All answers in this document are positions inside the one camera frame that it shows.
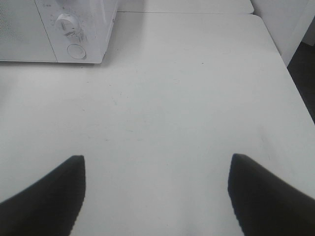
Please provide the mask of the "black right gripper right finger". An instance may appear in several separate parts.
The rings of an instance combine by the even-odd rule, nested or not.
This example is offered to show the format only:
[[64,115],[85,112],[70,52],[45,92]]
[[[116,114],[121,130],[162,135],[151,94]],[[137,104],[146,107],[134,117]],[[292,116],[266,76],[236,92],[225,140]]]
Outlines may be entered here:
[[315,234],[315,200],[244,154],[231,158],[227,191],[246,236]]

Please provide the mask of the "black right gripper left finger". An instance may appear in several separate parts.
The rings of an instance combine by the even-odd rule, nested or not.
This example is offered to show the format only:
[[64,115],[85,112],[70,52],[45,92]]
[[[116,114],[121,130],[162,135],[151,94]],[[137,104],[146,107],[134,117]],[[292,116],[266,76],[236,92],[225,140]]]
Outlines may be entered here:
[[68,158],[0,204],[2,236],[68,236],[86,193],[85,159]]

